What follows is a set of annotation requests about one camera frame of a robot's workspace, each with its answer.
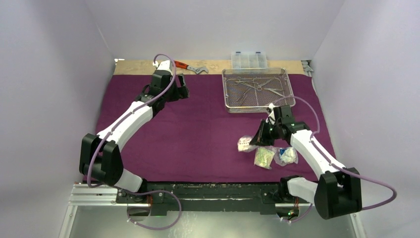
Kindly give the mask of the blue white gauze packet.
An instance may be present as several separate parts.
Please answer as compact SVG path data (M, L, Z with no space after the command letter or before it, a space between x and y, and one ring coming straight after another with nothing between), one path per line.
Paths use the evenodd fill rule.
M280 166L298 163L298 153L293 147L276 148L274 161Z

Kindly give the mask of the green white gauze packet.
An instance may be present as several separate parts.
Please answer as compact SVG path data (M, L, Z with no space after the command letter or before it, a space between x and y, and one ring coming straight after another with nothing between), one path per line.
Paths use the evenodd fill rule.
M274 155L275 151L271 147L259 147L255 153L254 165L270 170Z

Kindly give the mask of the steel scalpel handle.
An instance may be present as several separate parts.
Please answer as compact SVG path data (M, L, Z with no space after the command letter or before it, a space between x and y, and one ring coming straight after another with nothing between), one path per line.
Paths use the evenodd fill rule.
M265 90L266 90L266 91L269 91L269 92L272 92L272 93L274 93L274 94L276 94L276 95L278 95L278 96L280 96L280 97L282 97L282 98L284 98L284 97L285 97L285 95L281 94L281 93L280 93L277 89L265 88Z

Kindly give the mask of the pink white gauze packet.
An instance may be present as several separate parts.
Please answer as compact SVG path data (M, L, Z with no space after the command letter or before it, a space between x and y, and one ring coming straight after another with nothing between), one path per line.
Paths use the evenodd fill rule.
M253 138L249 135L242 136L237 142L237 150L239 152L252 152L258 148L256 145L251 145L250 142Z

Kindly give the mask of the metal wire mesh tray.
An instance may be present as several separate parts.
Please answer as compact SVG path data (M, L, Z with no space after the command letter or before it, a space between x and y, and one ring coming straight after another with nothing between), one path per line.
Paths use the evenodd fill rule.
M229 113L265 113L271 103L276 107L296 104L284 68L224 69L222 83Z

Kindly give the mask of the purple cloth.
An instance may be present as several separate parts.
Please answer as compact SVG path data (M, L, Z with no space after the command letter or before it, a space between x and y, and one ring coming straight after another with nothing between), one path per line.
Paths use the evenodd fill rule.
M301 74L289 78L294 96L306 100L318 115L316 139L336 157L312 79ZM114 75L105 90L96 133L117 120L151 79ZM254 165L254 152L238 152L239 138L254 136L267 114L228 113L221 75L186 75L185 81L190 97L166 103L125 144L121 152L125 169L153 182L279 182L293 175L317 180L301 155L298 164L279 166L273 161L268 170Z

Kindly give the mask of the clear plastic compartment box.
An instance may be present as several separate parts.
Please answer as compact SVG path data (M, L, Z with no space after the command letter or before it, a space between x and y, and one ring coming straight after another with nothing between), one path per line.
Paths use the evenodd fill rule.
M231 54L231 64L233 69L268 67L264 52L233 52Z

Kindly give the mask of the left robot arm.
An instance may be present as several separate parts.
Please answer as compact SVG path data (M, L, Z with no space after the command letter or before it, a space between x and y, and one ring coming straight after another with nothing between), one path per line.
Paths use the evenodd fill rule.
M156 70L150 84L134 99L130 107L110 126L97 134L86 134L81 143L79 172L87 180L128 191L128 196L141 203L148 196L147 180L124 168L121 151L131 137L153 119L168 102L189 97L183 74Z

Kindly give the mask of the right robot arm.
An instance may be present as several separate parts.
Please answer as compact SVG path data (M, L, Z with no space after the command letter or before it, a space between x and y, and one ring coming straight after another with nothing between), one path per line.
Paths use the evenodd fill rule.
M250 145L272 146L282 139L297 150L317 177L317 182L302 176L281 178L279 198L285 202L302 198L313 204L325 220L361 211L361 179L357 169L348 169L331 156L307 124L295 120L290 106L270 104L267 114Z

